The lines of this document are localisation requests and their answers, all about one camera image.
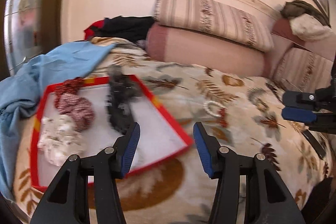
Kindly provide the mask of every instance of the floral blanket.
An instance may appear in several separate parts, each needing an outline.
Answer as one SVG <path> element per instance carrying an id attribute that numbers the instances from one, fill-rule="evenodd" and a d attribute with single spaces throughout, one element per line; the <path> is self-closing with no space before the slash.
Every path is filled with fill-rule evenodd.
<path id="1" fill-rule="evenodd" d="M 304 125 L 281 117 L 283 90 L 262 77 L 240 78 L 198 65 L 180 65 L 152 60 L 145 51 L 123 39 L 94 38 L 106 45 L 117 42 L 91 77 L 106 75 L 110 64 L 135 74 L 157 95 L 167 110 L 192 135 L 201 121 L 208 134 L 236 153 L 263 153 L 278 171 L 298 207 L 305 205 L 313 187 L 330 175 L 332 160 L 328 141 L 313 135 L 326 150 L 320 160 L 302 136 Z M 204 109 L 212 100 L 225 107 L 214 117 Z M 26 121 L 18 152 L 14 194 L 18 206 L 32 215 L 42 194 L 30 187 L 29 148 L 33 120 Z M 117 182 L 127 223 L 206 223 L 217 180 L 204 173 L 193 146 L 185 154 L 140 175 Z M 245 181 L 241 179 L 237 223 L 243 223 Z M 97 223 L 93 189 L 89 189 L 91 223 Z"/>

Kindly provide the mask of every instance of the white cloth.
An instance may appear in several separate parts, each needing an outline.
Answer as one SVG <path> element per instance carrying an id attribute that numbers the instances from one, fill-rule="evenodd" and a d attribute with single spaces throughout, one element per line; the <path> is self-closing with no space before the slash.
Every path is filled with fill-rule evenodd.
<path id="1" fill-rule="evenodd" d="M 308 14 L 289 20 L 289 24 L 293 34 L 307 42 L 322 41 L 333 34 L 331 28 L 323 26 L 315 17 Z"/>
<path id="2" fill-rule="evenodd" d="M 43 117 L 37 147 L 44 151 L 44 156 L 49 163 L 62 166 L 70 155 L 81 155 L 85 151 L 84 138 L 74 128 L 76 124 L 68 115 Z"/>

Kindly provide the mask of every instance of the gray cloth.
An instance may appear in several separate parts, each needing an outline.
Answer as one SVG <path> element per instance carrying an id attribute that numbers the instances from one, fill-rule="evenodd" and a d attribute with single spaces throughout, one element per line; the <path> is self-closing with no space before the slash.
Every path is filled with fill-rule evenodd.
<path id="1" fill-rule="evenodd" d="M 294 0 L 292 2 L 286 2 L 286 5 L 281 10 L 281 15 L 283 18 L 293 19 L 303 14 L 309 14 L 315 17 L 322 25 L 329 26 L 329 19 L 323 15 L 319 10 L 317 10 L 313 5 L 303 1 Z"/>

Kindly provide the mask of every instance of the blue cloth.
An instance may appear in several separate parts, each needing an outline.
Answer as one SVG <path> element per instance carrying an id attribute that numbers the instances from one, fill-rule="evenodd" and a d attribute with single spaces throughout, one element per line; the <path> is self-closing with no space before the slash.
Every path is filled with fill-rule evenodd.
<path id="1" fill-rule="evenodd" d="M 15 76 L 0 82 L 0 191 L 5 198 L 13 200 L 11 188 L 21 138 L 20 117 L 35 113 L 46 86 L 87 76 L 114 46 L 66 43 L 31 59 Z"/>

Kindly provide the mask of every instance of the red tray frame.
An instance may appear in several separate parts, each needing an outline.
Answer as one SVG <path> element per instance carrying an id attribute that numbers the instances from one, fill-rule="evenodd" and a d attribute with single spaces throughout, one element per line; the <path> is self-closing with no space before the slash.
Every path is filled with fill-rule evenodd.
<path id="1" fill-rule="evenodd" d="M 179 125 L 179 123 L 170 115 L 170 113 L 164 108 L 164 106 L 161 104 L 161 102 L 157 99 L 155 95 L 135 76 L 135 75 L 129 75 L 130 79 L 136 82 L 140 88 L 142 89 L 142 92 L 145 96 L 149 98 L 149 100 L 153 103 L 153 105 L 157 108 L 157 110 L 161 113 L 161 115 L 167 120 L 167 122 L 171 125 L 171 127 L 176 131 L 176 133 L 179 135 L 179 137 L 182 139 L 182 141 L 186 144 L 186 147 L 169 155 L 168 157 L 159 160 L 157 162 L 154 162 L 150 165 L 147 165 L 143 168 L 139 168 L 136 170 L 131 171 L 126 175 L 126 177 L 131 175 L 136 175 L 139 173 L 142 173 L 154 166 L 157 166 L 161 164 L 164 161 L 167 161 L 171 158 L 174 158 L 182 153 L 184 153 L 187 149 L 190 148 L 190 146 L 193 143 L 193 140 L 190 136 L 187 135 L 187 133 L 183 130 L 183 128 Z M 109 77 L 97 77 L 97 78 L 89 78 L 84 80 L 83 86 L 93 86 L 93 85 L 103 85 L 107 84 L 109 81 Z M 38 155 L 38 148 L 37 143 L 40 138 L 40 128 L 41 128 L 41 119 L 43 117 L 43 111 L 44 107 L 48 98 L 48 95 L 51 92 L 55 91 L 55 88 L 57 86 L 61 85 L 61 83 L 53 84 L 47 86 L 47 88 L 44 91 L 43 97 L 40 100 L 37 113 L 35 115 L 35 121 L 34 121 L 34 129 L 33 134 L 31 137 L 31 154 L 30 154 L 30 174 L 31 174 L 31 186 L 35 188 L 36 190 L 39 190 L 41 192 L 45 192 L 45 190 L 48 188 L 46 186 L 39 185 L 39 178 L 38 178 L 38 164 L 37 164 L 37 155 Z"/>

